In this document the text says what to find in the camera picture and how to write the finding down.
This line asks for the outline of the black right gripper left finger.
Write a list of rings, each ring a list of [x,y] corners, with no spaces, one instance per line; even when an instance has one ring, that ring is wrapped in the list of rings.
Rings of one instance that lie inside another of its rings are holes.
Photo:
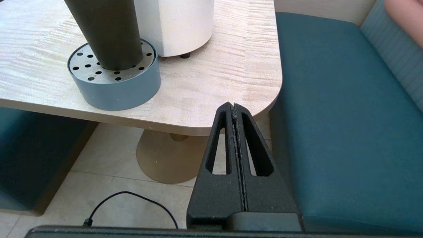
[[[229,102],[216,110],[210,136],[186,211],[188,229],[222,229],[227,218],[244,209],[239,178],[237,130],[234,106]],[[220,131],[225,132],[226,174],[213,174]]]

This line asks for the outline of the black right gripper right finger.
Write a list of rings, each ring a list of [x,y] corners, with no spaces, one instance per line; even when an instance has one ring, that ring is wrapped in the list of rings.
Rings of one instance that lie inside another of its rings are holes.
[[[299,209],[251,113],[234,104],[237,169],[246,212],[297,213]]]

